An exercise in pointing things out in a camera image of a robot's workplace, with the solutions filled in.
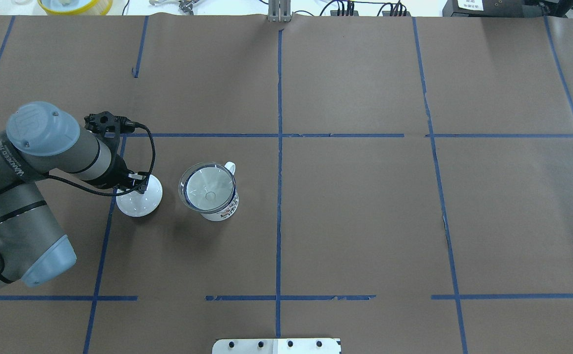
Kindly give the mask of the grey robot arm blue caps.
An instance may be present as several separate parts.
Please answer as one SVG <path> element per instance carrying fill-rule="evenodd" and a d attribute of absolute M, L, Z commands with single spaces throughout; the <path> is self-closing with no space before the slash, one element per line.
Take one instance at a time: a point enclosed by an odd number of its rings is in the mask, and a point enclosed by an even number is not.
<path fill-rule="evenodd" d="M 153 166 L 132 171 L 118 154 L 120 136 L 142 123 L 100 112 L 82 127 L 57 106 L 33 101 L 0 132 L 0 289 L 17 281 L 37 287 L 76 263 L 76 253 L 37 186 L 55 180 L 94 195 L 147 190 Z"/>

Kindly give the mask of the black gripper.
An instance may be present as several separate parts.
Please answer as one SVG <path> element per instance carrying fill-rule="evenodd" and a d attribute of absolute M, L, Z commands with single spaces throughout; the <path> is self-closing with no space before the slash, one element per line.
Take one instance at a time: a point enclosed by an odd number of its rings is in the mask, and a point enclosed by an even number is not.
<path fill-rule="evenodd" d="M 135 177 L 135 172 L 127 168 L 120 155 L 114 155 L 110 167 L 101 176 L 101 189 L 131 190 L 144 194 L 148 188 L 149 177 Z"/>

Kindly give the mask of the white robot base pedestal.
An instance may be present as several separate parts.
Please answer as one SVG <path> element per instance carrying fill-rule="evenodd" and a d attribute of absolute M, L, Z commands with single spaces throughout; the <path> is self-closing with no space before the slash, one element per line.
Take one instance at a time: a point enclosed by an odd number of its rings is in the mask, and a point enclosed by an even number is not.
<path fill-rule="evenodd" d="M 213 354 L 341 354 L 335 338 L 240 338 L 217 340 Z"/>

